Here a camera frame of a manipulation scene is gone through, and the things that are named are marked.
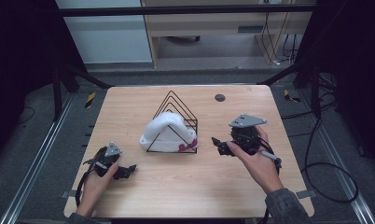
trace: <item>wooden table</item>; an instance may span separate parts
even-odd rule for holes
[[[139,139],[169,91],[198,120],[198,153],[146,152]],[[217,94],[226,100],[218,102]],[[275,154],[283,160],[280,177],[293,192],[305,190],[283,122],[267,86],[140,86],[109,89],[83,161],[114,142],[122,148],[120,165],[137,169],[129,179],[113,180],[98,202],[96,217],[214,218],[263,217],[266,194],[239,159],[220,156],[211,137],[231,140],[229,122],[242,113],[266,119]],[[88,165],[76,175],[74,189]],[[310,199],[300,200],[310,216]],[[76,211],[69,198],[64,213]]]

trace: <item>sleeve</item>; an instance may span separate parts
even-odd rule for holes
[[[265,202],[276,224],[312,223],[298,197],[289,189],[276,190],[267,196]]]
[[[84,223],[84,224],[99,224],[99,222],[93,220],[93,219],[90,219],[88,217],[83,217],[83,216],[80,216],[76,213],[73,213],[68,219],[67,221],[65,222],[65,224],[81,224],[81,223]]]

